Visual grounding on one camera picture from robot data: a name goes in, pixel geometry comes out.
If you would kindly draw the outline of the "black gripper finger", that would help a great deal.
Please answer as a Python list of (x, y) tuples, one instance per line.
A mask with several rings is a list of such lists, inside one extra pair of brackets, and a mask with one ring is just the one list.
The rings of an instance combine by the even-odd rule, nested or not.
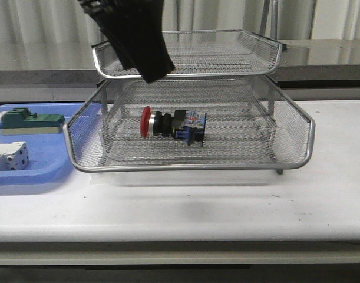
[(135, 69), (147, 83), (174, 70), (162, 32), (163, 1), (125, 1), (118, 35)]
[(134, 68), (132, 59), (120, 41), (122, 36), (118, 35), (121, 29), (117, 20), (122, 17), (121, 12), (127, 7), (125, 1), (78, 1), (78, 3), (83, 12), (96, 22), (100, 31), (108, 39), (122, 67), (125, 70)]

